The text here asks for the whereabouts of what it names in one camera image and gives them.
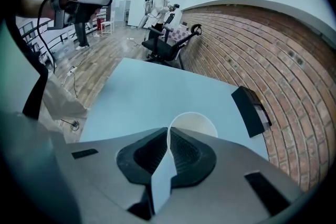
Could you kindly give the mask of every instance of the light blue table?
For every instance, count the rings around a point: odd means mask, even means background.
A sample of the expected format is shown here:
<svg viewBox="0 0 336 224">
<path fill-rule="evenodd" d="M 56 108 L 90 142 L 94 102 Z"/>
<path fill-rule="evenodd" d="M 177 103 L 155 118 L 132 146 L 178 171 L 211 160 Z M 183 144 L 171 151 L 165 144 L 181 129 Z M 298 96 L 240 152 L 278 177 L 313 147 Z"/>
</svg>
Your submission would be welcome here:
<svg viewBox="0 0 336 224">
<path fill-rule="evenodd" d="M 244 145 L 268 160 L 263 135 L 248 136 L 231 97 L 236 86 L 175 69 L 124 58 L 92 106 L 81 142 L 109 139 L 168 127 L 183 112 L 198 112 L 218 137 Z"/>
</svg>

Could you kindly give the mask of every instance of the wooden floor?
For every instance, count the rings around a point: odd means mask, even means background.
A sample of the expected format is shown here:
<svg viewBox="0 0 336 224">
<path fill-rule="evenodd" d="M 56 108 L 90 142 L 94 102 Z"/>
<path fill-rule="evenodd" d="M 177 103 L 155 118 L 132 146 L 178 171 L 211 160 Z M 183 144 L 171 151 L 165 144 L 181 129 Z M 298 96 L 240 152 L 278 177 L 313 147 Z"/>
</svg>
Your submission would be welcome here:
<svg viewBox="0 0 336 224">
<path fill-rule="evenodd" d="M 64 59 L 57 62 L 55 75 L 63 83 L 72 66 L 77 67 L 75 88 L 78 100 L 85 107 L 90 108 L 106 80 L 124 57 L 146 59 L 149 51 L 142 45 L 136 45 L 141 44 L 145 35 L 148 35 L 147 30 L 130 27 L 116 27 L 112 35 L 104 34 L 100 37 L 93 37 L 92 34 L 88 34 L 90 48 L 75 50 L 66 55 Z M 70 93 L 75 94 L 73 83 L 74 77 L 71 75 L 66 79 L 64 87 Z M 79 141 L 85 120 L 78 121 L 80 128 L 75 132 L 70 129 L 69 124 L 58 121 L 64 129 L 67 143 Z"/>
</svg>

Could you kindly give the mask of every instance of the black mesh chair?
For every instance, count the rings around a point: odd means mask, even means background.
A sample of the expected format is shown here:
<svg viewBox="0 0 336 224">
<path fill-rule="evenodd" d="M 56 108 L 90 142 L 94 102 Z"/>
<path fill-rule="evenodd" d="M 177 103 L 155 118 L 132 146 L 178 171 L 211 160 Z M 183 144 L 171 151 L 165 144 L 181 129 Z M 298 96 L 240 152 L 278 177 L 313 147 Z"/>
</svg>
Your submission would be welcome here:
<svg viewBox="0 0 336 224">
<path fill-rule="evenodd" d="M 167 26 L 163 26 L 163 28 L 166 29 L 166 34 L 165 34 L 165 39 L 160 40 L 159 36 L 163 36 L 163 33 L 149 27 L 148 29 L 152 32 L 155 33 L 155 37 L 149 40 L 146 40 L 142 43 L 142 45 L 147 48 L 148 50 L 151 50 L 152 53 L 147 56 L 147 58 L 151 58 L 146 60 L 147 62 L 155 62 L 159 63 L 161 65 L 169 66 L 171 65 L 167 63 L 167 61 L 172 61 L 176 57 L 178 51 L 182 49 L 185 45 L 184 43 L 191 39 L 193 36 L 199 36 L 202 34 L 202 29 L 201 29 L 200 24 L 195 24 L 191 27 L 191 34 L 180 41 L 178 41 L 176 44 L 173 46 L 169 45 L 167 43 L 168 40 L 168 34 L 171 29 L 169 29 Z"/>
</svg>

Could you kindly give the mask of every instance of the chair armrest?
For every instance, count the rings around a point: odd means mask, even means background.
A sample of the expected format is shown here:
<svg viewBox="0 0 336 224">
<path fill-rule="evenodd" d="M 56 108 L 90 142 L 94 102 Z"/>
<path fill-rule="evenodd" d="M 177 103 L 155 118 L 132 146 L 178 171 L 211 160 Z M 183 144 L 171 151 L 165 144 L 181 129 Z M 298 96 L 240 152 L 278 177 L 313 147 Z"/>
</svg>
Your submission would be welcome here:
<svg viewBox="0 0 336 224">
<path fill-rule="evenodd" d="M 163 27 L 164 29 L 166 29 L 167 31 L 169 31 L 169 32 L 172 32 L 172 31 L 173 31 L 173 29 L 168 28 L 168 26 L 166 26 L 166 25 L 163 25 L 162 27 Z"/>
<path fill-rule="evenodd" d="M 159 36 L 163 36 L 163 33 L 161 33 L 160 31 L 158 31 L 158 30 L 156 30 L 156 29 L 154 29 L 153 27 L 148 27 L 148 29 L 149 29 L 150 31 L 153 31 L 154 33 L 156 33 L 156 34 L 159 35 Z"/>
</svg>

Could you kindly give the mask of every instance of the person's arm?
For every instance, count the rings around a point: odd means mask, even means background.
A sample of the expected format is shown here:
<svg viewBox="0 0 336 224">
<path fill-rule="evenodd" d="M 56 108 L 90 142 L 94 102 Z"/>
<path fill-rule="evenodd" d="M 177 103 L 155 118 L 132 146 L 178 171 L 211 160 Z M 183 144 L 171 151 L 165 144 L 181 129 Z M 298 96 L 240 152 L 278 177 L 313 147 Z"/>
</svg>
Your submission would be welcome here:
<svg viewBox="0 0 336 224">
<path fill-rule="evenodd" d="M 42 2 L 43 0 L 21 0 L 17 15 L 26 18 L 37 18 Z M 50 5 L 50 0 L 48 0 L 43 6 L 41 18 L 54 19 L 54 16 L 55 12 Z"/>
<path fill-rule="evenodd" d="M 153 0 L 155 9 L 158 13 L 167 13 L 170 11 L 168 7 L 164 6 L 164 0 Z"/>
</svg>

